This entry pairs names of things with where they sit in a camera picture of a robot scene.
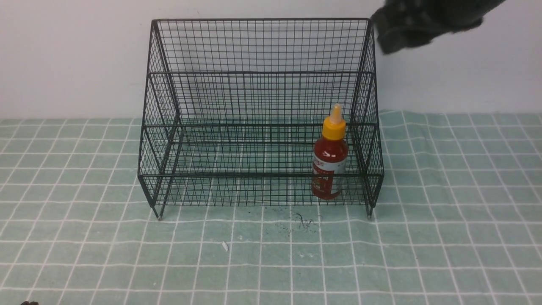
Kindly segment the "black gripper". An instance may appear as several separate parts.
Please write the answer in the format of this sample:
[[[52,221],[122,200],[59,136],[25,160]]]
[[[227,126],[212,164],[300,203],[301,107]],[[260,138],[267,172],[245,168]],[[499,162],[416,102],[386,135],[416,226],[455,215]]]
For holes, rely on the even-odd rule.
[[[470,31],[502,0],[386,0],[371,21],[385,55],[426,46],[447,33]]]

